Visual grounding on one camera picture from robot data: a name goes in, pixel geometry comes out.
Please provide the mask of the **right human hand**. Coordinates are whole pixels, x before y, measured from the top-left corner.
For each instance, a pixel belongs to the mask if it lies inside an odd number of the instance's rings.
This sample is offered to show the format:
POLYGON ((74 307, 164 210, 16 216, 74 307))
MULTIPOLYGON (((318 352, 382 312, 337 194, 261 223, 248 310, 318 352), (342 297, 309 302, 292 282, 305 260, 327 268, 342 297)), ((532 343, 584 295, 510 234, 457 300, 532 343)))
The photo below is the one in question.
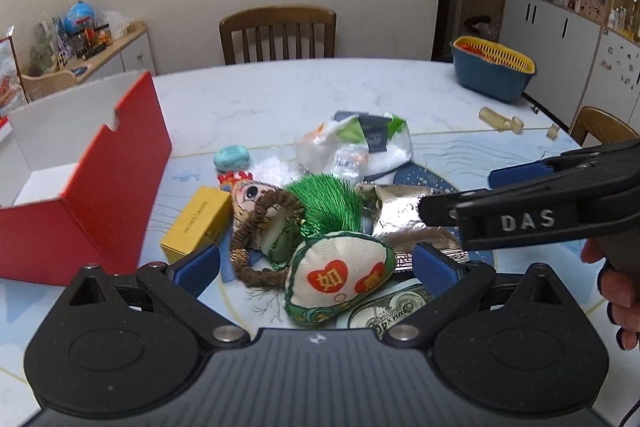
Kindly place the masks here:
POLYGON ((612 267, 594 239, 588 239, 582 247, 580 259, 590 265, 604 259, 604 265, 598 274, 597 286, 601 296, 608 302, 608 319, 618 327, 616 343, 625 351, 636 349, 639 344, 640 313, 634 282, 627 274, 612 267))

